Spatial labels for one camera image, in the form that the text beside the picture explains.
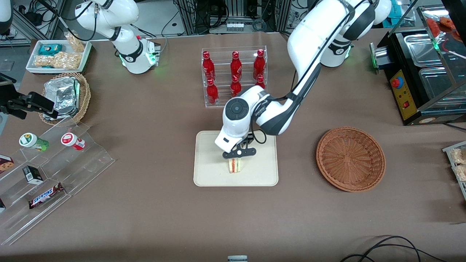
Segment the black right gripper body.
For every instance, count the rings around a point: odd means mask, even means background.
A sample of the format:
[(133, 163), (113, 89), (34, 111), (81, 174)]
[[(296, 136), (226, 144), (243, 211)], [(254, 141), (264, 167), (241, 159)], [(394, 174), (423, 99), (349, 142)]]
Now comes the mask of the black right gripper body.
[(25, 103), (23, 96), (1, 96), (0, 110), (3, 114), (12, 115), (24, 120), (27, 116), (27, 113), (24, 111), (24, 109), (27, 108), (28, 106)]

